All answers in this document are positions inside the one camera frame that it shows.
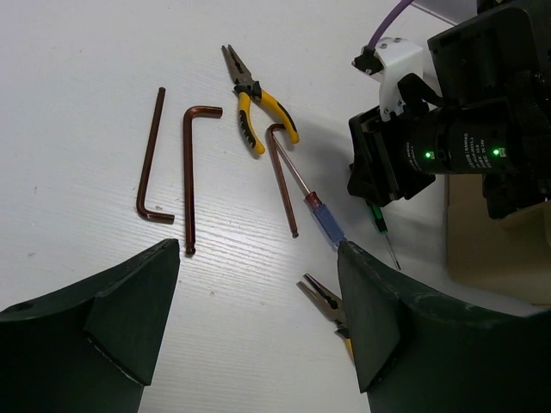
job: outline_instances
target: yellow and black pliers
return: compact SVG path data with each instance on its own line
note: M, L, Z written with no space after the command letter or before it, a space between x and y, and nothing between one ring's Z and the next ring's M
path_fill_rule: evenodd
M312 286L313 290L310 289L303 281L297 282L297 287L308 296L308 298L329 320L335 323L337 326L337 331L335 331L335 333L344 340L344 344L346 344L349 355L352 360L354 360L350 333L348 330L348 324L346 323L346 314L344 313L343 308L343 301L310 274L304 274L303 277L306 281L308 281L308 284Z
M285 129L287 129L291 142L293 144L298 144L299 134L296 131L296 126L288 111L270 93L262 89L258 81L253 80L247 66L245 66L243 60L235 53L232 46L223 46L222 52L224 53L224 59L230 71L230 76L232 76L232 80L235 83L233 90L235 90L235 93L237 93L239 97L239 124L253 151L262 155L266 150L252 128L251 98L260 102L261 105L265 106L273 114L276 114L282 120Z

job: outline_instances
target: brown hex key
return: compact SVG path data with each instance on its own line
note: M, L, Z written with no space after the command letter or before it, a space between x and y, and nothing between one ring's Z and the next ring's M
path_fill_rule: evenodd
M279 131L281 129L285 129L285 126L279 123L275 123L268 128L268 148L269 154L272 158L272 164L274 165L274 171L276 172L275 178L277 179L279 190L282 193L283 206L285 207L287 221L289 222L289 230L291 230L293 238L297 238L299 236L299 230L294 219L293 206L291 205L291 199L289 198L289 192L287 191L287 184L285 183L285 176L283 176L282 164L279 161L276 142L274 141L274 131Z
M165 88L158 88L157 102L153 112L152 128L149 132L147 140L147 149L145 150L144 166L141 170L139 179L138 196L136 198L136 209L138 214L150 221L162 222L165 224L174 223L174 215L171 213L160 213L158 211L150 211L145 207L145 193L147 192L147 183L149 182L149 174L152 170L153 153L155 152L155 144L157 143L158 127L161 123L161 113L163 112Z
M183 190L185 201L186 254L195 253L195 196L193 187L193 146L191 121L197 116L220 118L222 108L213 106L193 106L183 116Z

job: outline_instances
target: white table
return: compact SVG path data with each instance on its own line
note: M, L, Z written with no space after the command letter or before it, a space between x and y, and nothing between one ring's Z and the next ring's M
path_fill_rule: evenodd
M294 285L309 272L338 291L337 255L289 177L300 232L291 238L269 157L253 159L238 130L220 46L231 43L293 115L302 140L291 157L348 238L391 264L346 183L347 121L376 105L378 90L350 61L393 4L7 2L0 17L0 307L81 280L162 238L182 242L183 112L219 105L221 120L194 124L197 254L182 257L140 412L368 411L334 325ZM423 45L446 27L409 9L388 34ZM159 86L167 94L148 205L175 213L174 225L134 211ZM271 119L256 105L252 113L264 140ZM476 304L514 305L445 276L443 203L438 180L387 208L404 272Z

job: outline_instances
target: purple cable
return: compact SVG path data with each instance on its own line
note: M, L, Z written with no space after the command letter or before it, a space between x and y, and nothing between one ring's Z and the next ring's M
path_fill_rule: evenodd
M407 6L409 6L411 3L413 3L413 0L401 0L398 4L396 4L396 7L394 7L393 11L391 11L388 16L385 18L385 20L382 21L381 25L375 30L375 33L373 34L373 37L368 43L367 48L371 51L375 50L375 46L377 46L377 42L381 39L382 35L387 31L388 27L393 24L394 20L396 20L396 17L400 15L402 11L406 9Z

